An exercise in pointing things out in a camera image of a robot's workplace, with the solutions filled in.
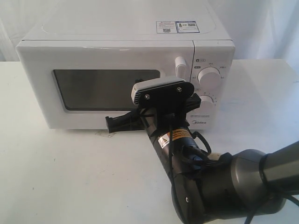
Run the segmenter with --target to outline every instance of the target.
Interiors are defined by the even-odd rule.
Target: white backdrop
[[[58,0],[0,0],[0,61]],[[299,73],[299,0],[208,0],[236,45],[235,58],[284,58]]]

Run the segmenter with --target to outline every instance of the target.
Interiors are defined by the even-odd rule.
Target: power knob
[[[200,87],[205,90],[216,89],[221,83],[220,72],[214,67],[208,67],[198,73]]]
[[[209,96],[200,96],[199,98],[201,99],[199,108],[201,111],[209,111],[213,108],[214,102],[212,98],[210,98]]]

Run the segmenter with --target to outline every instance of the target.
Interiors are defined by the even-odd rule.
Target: table surface
[[[0,63],[0,223],[179,224],[145,132],[50,130],[20,63]],[[214,152],[270,153],[299,140],[299,77],[283,60],[233,61]],[[254,223],[292,223],[290,202]],[[211,224],[241,224],[244,218]]]

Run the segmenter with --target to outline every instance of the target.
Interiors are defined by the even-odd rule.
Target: white microwave
[[[190,129],[219,109],[235,47],[205,0],[64,0],[17,52],[50,128],[106,129],[134,109],[138,80],[177,76],[201,106]]]

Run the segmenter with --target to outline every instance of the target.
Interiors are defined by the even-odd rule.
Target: microwave label
[[[176,21],[178,33],[199,33],[196,21]]]
[[[157,34],[177,34],[175,21],[157,21]]]

